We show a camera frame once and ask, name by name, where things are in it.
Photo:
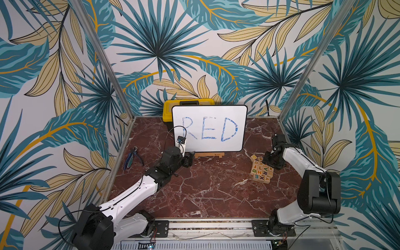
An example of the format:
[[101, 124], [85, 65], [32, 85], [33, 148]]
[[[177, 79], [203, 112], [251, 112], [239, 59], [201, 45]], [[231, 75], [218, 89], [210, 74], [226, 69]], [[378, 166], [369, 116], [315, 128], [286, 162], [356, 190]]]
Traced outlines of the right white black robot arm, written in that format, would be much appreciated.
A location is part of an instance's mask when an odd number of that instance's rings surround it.
[[338, 173], [326, 171], [300, 148], [286, 141], [285, 135], [272, 137], [272, 151], [267, 151], [262, 163], [281, 170], [291, 165], [302, 178], [296, 201], [273, 210], [267, 231], [281, 236], [291, 231], [295, 223], [309, 217], [334, 216], [341, 210], [341, 179]]

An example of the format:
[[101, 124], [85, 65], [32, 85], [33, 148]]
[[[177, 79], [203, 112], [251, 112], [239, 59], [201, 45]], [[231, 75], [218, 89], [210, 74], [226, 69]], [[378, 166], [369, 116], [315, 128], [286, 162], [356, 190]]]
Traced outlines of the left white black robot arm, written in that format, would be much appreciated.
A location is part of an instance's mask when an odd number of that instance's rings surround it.
[[181, 167], [193, 165], [195, 152], [182, 146], [164, 150], [161, 159], [130, 188], [99, 205], [88, 205], [73, 227], [71, 243], [78, 250], [110, 250], [133, 235], [152, 233], [154, 218], [145, 211], [127, 214], [166, 186]]

